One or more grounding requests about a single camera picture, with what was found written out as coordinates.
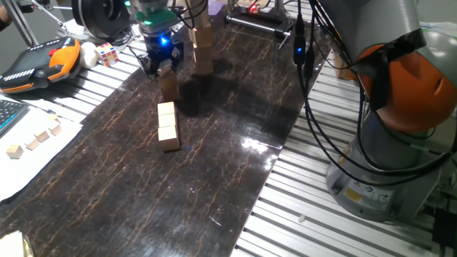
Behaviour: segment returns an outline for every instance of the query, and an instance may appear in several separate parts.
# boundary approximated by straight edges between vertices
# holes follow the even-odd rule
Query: blue light
[[[168,42],[169,42],[169,41],[166,40],[165,38],[163,38],[163,37],[160,38],[160,43],[162,44],[162,46],[163,46],[163,45],[166,45]]]

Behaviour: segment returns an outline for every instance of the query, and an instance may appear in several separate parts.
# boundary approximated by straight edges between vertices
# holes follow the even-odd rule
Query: rubik's cube
[[[96,50],[104,66],[110,66],[119,61],[116,50],[110,43],[102,44]]]

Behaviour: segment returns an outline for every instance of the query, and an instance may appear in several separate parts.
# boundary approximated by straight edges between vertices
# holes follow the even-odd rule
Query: white sticker label
[[[393,191],[367,186],[363,183],[350,180],[344,195],[353,201],[369,208],[385,211],[391,201]]]

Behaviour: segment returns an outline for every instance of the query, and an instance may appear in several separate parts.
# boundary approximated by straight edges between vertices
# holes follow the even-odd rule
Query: wooden block tower
[[[194,29],[189,29],[189,37],[194,43],[194,61],[196,74],[213,73],[213,31],[209,24],[208,4],[201,0],[190,0],[194,17]]]
[[[159,115],[159,143],[162,151],[179,150],[179,133],[172,101],[158,104],[157,114]]]

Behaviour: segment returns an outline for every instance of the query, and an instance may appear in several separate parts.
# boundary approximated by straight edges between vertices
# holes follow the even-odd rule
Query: marble pattern surface
[[[211,23],[211,76],[191,75],[191,42],[179,32],[181,150],[161,151],[161,92],[137,71],[0,205],[0,237],[21,230],[40,257],[230,254],[303,98],[291,41],[278,50],[273,35],[225,24],[220,14]]]

